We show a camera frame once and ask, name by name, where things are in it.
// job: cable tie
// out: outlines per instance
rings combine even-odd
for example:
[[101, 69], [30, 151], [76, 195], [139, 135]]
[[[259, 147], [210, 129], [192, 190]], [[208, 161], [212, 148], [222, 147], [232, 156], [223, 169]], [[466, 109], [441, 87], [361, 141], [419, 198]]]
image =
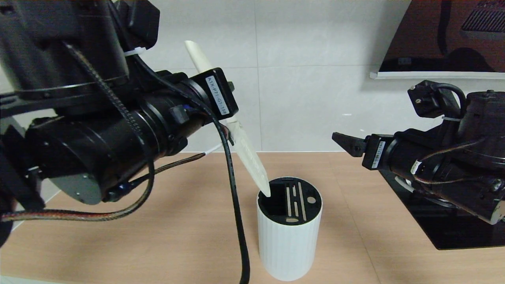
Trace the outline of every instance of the cable tie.
[[423, 162], [419, 162], [418, 160], [416, 160], [416, 162], [412, 165], [412, 168], [411, 168], [411, 174], [416, 174], [417, 169], [419, 168], [419, 166], [420, 166], [422, 163], [423, 163]]
[[125, 55], [125, 57], [127, 57], [127, 56], [131, 56], [131, 55], [135, 55], [135, 54], [142, 54], [142, 53], [144, 53], [146, 50], [147, 50], [147, 49], [145, 49], [145, 48], [137, 47], [137, 48], [135, 48], [135, 49], [134, 49], [134, 50], [132, 50], [132, 51], [127, 51], [127, 52], [125, 52], [125, 53], [124, 53], [124, 55]]
[[461, 121], [461, 118], [452, 118], [452, 117], [445, 117], [442, 116], [443, 120], [449, 120], [449, 121]]

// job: white plastic spatula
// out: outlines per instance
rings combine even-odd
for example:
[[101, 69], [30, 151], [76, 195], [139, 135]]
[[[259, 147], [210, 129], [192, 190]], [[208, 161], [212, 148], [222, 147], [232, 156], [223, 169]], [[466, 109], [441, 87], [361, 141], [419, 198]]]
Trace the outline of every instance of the white plastic spatula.
[[[193, 61], [199, 73], [205, 72], [212, 69], [212, 65], [207, 59], [207, 56], [201, 51], [200, 46], [191, 40], [184, 42], [186, 44], [186, 50]], [[232, 116], [225, 120], [226, 126], [230, 129], [234, 147], [237, 154], [244, 164], [245, 168], [251, 174], [251, 177], [255, 181], [256, 185], [260, 188], [261, 192], [267, 197], [270, 197], [270, 186], [268, 183], [267, 171], [261, 163], [260, 158], [257, 153], [253, 150], [251, 142], [245, 133], [242, 124], [238, 121], [236, 116]]]

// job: black cooktop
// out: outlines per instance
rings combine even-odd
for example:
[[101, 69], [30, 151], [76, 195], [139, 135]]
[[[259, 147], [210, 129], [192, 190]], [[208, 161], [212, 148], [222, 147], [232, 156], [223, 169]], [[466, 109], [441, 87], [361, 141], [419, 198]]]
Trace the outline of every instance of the black cooktop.
[[469, 213], [435, 204], [403, 188], [389, 171], [380, 171], [439, 250], [505, 246], [505, 222], [490, 225]]

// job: ribbed surface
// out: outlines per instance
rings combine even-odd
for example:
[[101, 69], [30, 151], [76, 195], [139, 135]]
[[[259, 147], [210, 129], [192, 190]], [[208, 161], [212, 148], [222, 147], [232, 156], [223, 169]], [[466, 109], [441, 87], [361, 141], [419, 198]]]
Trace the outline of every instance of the ribbed surface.
[[481, 1], [464, 22], [462, 30], [505, 32], [505, 1]]
[[322, 209], [308, 223], [287, 226], [270, 220], [258, 207], [260, 258], [273, 277], [293, 281], [309, 271], [316, 252], [321, 212]]

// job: container lid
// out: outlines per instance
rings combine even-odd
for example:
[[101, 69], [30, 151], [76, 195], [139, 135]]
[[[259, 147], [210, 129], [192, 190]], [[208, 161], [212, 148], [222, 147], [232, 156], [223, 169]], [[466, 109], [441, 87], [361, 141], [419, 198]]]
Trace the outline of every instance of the container lid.
[[296, 177], [271, 180], [270, 197], [258, 194], [258, 206], [270, 220], [284, 225], [301, 225], [319, 214], [322, 200], [316, 188]]

